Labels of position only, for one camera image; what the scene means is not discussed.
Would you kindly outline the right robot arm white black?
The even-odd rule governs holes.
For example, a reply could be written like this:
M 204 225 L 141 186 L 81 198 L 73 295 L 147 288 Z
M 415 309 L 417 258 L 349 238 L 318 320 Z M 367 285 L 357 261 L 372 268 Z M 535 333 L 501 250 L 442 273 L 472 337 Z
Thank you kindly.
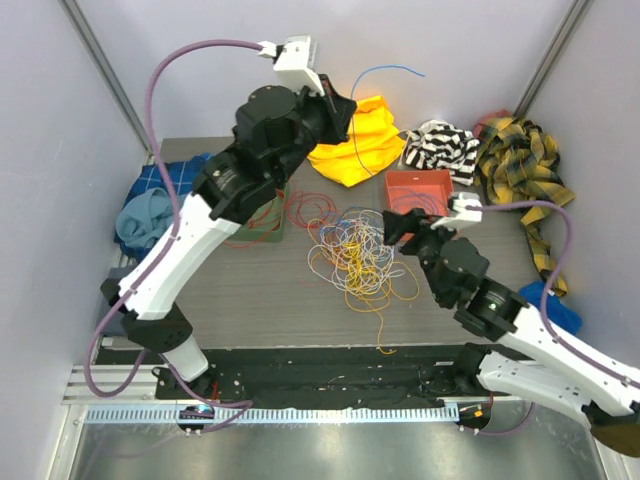
M 402 241 L 401 254 L 419 260 L 440 307 L 453 310 L 455 320 L 472 334 L 532 361 L 522 365 L 476 346 L 452 369 L 453 386 L 465 395 L 483 388 L 520 396 L 575 420 L 619 454 L 638 457 L 638 369 L 553 326 L 546 295 L 534 306 L 489 278 L 488 260 L 459 236 L 460 229 L 495 209 L 466 200 L 445 217 L 421 209 L 382 214 L 385 244 Z

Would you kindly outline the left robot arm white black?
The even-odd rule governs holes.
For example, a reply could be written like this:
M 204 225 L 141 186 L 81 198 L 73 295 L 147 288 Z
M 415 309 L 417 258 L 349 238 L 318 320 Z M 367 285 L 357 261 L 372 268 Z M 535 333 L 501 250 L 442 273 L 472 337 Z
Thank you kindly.
M 175 300 L 206 258 L 273 200 L 319 144 L 348 138 L 354 100 L 338 94 L 326 75 L 320 90 L 265 86 L 235 114 L 234 141 L 209 160 L 170 227 L 136 269 L 101 290 L 123 313 L 127 338 L 174 368 L 179 388 L 205 397 L 213 385 L 209 362 Z

